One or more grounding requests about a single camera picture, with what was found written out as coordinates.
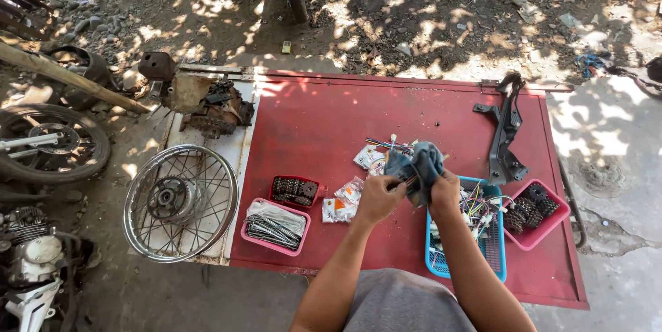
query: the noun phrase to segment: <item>red plastic container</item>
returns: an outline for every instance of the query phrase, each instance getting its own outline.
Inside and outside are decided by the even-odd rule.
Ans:
[[[315,197],[312,199],[312,204],[310,205],[301,205],[297,203],[292,203],[290,201],[277,201],[273,199],[273,181],[275,181],[276,178],[294,178],[295,180],[301,180],[303,182],[312,182],[314,184],[317,184],[317,192],[315,193]],[[317,181],[309,180],[308,178],[303,178],[299,177],[297,175],[275,175],[273,177],[273,180],[271,181],[271,187],[269,188],[269,200],[270,201],[275,201],[278,204],[287,204],[287,205],[292,205],[293,207],[299,207],[299,208],[310,208],[313,205],[315,205],[315,201],[317,201],[317,198],[323,198],[324,196],[327,195],[329,187],[320,184]]]
[[[303,235],[301,235],[301,243],[299,243],[299,248],[297,248],[296,251],[291,251],[287,248],[283,248],[283,247],[281,247],[279,245],[276,245],[274,243],[269,243],[268,241],[264,241],[264,240],[249,237],[248,235],[246,235],[246,226],[247,226],[246,221],[244,221],[244,225],[242,225],[242,232],[241,232],[242,238],[246,239],[247,241],[259,244],[263,247],[273,249],[274,251],[277,251],[277,252],[280,252],[280,253],[283,253],[283,254],[287,254],[288,256],[294,257],[294,256],[299,255],[299,253],[301,253],[301,249],[303,248],[303,241],[306,240],[306,234],[308,233],[308,228],[310,227],[310,216],[307,213],[303,213],[302,211],[297,211],[296,209],[286,207],[286,206],[278,204],[278,203],[274,203],[273,201],[268,201],[268,200],[265,200],[265,199],[262,199],[262,198],[257,198],[255,200],[253,200],[252,203],[255,203],[256,201],[265,201],[265,202],[267,202],[271,205],[277,206],[278,208],[283,208],[286,211],[292,212],[294,214],[302,215],[303,217],[305,217],[306,218],[306,228],[303,230]]]
[[[540,225],[535,229],[529,229],[525,227],[524,231],[518,235],[511,234],[509,233],[508,229],[504,228],[504,233],[506,236],[508,236],[510,240],[512,240],[518,247],[525,251],[531,251],[537,243],[540,243],[540,241],[545,236],[547,236],[547,234],[554,230],[555,227],[557,227],[561,222],[563,222],[565,218],[570,215],[570,206],[565,201],[565,199],[562,199],[557,194],[552,192],[552,190],[550,190],[546,184],[542,183],[541,180],[534,179],[529,181],[524,185],[524,187],[520,189],[520,191],[517,191],[517,193],[512,196],[512,198],[516,199],[520,194],[526,193],[526,189],[528,189],[532,184],[542,185],[542,187],[544,187],[547,191],[547,197],[557,203],[559,207],[549,217],[543,218],[540,222]],[[508,199],[504,201],[508,201],[503,205],[504,207],[508,208],[510,201]]]

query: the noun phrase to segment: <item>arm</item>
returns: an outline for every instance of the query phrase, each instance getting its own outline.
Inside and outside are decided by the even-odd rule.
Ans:
[[[432,186],[430,216],[439,227],[459,305],[478,332],[535,331],[524,308],[484,259],[458,202],[459,179],[445,171]]]
[[[393,212],[407,190],[401,183],[394,192],[387,192],[387,186],[394,182],[400,181],[390,175],[372,177],[365,182],[356,216],[331,259],[303,295],[290,332],[343,329],[354,299],[368,236],[376,224]]]

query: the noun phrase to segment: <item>cloth rag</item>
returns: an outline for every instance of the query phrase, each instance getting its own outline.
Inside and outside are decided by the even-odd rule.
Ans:
[[[418,142],[414,146],[414,156],[410,160],[396,150],[386,154],[384,174],[393,175],[407,181],[416,175],[417,181],[407,188],[407,198],[414,207],[427,205],[431,201],[432,185],[443,174],[443,154],[432,142]]]

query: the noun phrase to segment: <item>wheel hub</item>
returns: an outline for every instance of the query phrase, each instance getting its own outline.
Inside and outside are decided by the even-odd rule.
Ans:
[[[200,191],[193,181],[179,177],[164,177],[156,181],[149,194],[150,215],[166,223],[181,224],[194,212]]]
[[[47,154],[65,155],[76,150],[81,144],[81,137],[76,133],[73,128],[59,123],[43,123],[32,128],[28,133],[29,137],[37,137],[38,135],[62,133],[64,137],[58,139],[57,144],[41,144],[37,146]]]

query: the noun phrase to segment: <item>pink plastic basket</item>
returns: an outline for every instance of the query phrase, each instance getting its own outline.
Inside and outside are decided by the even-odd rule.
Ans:
[[[546,184],[542,183],[541,180],[530,180],[527,184],[524,185],[517,191],[517,193],[512,196],[513,199],[516,199],[520,194],[526,193],[526,189],[529,188],[532,184],[540,184],[547,191],[547,197],[552,199],[555,203],[559,204],[559,207],[552,213],[549,217],[543,218],[540,225],[535,229],[524,228],[522,234],[511,234],[508,229],[504,230],[506,236],[510,238],[518,247],[525,251],[531,251],[537,243],[547,236],[555,227],[557,227],[563,220],[570,215],[570,206],[565,201],[565,199],[560,198],[555,194]],[[508,207],[510,201],[504,200],[504,207]]]
[[[246,235],[246,221],[244,221],[244,225],[242,225],[242,232],[241,232],[242,238],[246,239],[247,241],[251,241],[253,243],[259,244],[263,247],[273,249],[274,251],[287,254],[288,256],[294,257],[294,256],[299,255],[299,253],[301,253],[301,249],[303,248],[303,241],[306,239],[306,234],[308,233],[308,228],[310,227],[310,216],[306,213],[297,211],[294,208],[288,208],[284,205],[280,205],[278,203],[274,203],[273,201],[269,201],[269,200],[266,200],[266,199],[257,198],[255,200],[253,200],[252,203],[255,203],[256,201],[265,201],[266,203],[269,203],[271,205],[275,205],[278,208],[283,208],[286,211],[292,212],[294,214],[302,215],[303,217],[305,217],[306,218],[306,228],[303,229],[303,235],[301,235],[301,243],[299,243],[299,248],[296,251],[290,251],[289,249],[283,248],[283,247],[281,247],[279,245],[276,245],[274,243],[269,243],[268,241],[264,241],[264,240],[249,237],[248,235]]]

